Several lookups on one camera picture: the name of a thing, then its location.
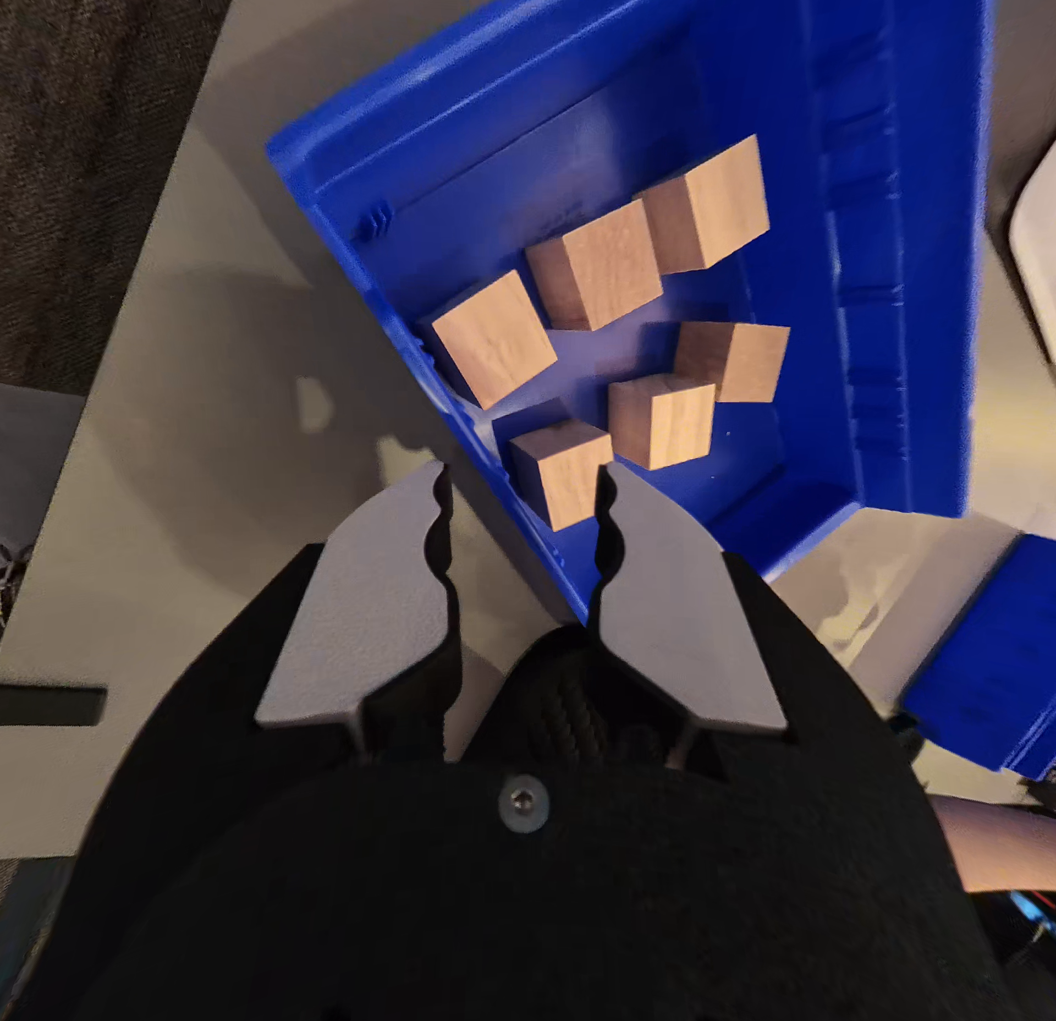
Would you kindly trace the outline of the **blue plastic bin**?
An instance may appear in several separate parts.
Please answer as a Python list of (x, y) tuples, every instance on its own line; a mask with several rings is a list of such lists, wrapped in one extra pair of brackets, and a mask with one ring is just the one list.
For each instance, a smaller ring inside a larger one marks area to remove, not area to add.
[(1055, 762), (1055, 541), (1010, 545), (900, 699), (922, 737), (994, 772)]
[[(553, 532), (509, 441), (604, 426), (692, 319), (790, 328), (770, 404), (635, 472), (766, 579), (861, 508), (969, 499), (993, 0), (494, 0), (336, 92), (268, 159), (585, 622), (593, 519)], [(754, 135), (770, 230), (600, 330), (525, 249)]]

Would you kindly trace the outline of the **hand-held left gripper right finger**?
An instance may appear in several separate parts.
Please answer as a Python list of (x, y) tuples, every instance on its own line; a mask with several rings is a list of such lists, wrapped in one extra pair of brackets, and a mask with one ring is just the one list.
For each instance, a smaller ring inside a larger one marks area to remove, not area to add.
[(624, 464), (599, 473), (586, 693), (609, 756), (706, 767), (706, 736), (778, 744), (790, 724), (720, 543)]

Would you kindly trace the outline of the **group of wooden cubes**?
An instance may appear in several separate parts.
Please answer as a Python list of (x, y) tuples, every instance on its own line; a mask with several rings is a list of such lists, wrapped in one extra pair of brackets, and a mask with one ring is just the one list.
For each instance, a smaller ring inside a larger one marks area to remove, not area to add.
[[(597, 332), (658, 301), (664, 276), (706, 271), (769, 229), (753, 134), (525, 256), (551, 327)], [(423, 330), (482, 409), (558, 362), (517, 271), (450, 304)], [(785, 326), (681, 322), (671, 372), (607, 390), (605, 429), (563, 419), (512, 439), (522, 499), (560, 532), (593, 515), (599, 471), (616, 457), (647, 471), (706, 457), (716, 405), (773, 403), (789, 338)]]

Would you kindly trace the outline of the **person's right forearm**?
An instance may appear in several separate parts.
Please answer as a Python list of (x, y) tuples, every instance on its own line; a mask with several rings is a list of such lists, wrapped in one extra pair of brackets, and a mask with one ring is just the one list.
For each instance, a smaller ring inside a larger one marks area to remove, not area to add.
[(963, 889), (1055, 890), (1055, 820), (1023, 806), (929, 798)]

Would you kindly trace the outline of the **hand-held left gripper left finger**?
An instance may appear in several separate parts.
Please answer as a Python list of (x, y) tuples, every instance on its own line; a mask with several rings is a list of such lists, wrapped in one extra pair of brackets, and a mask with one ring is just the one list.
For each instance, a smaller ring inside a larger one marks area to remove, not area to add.
[(337, 724), (367, 762), (444, 761), (463, 689), (452, 485), (423, 464), (325, 541), (257, 706), (262, 727)]

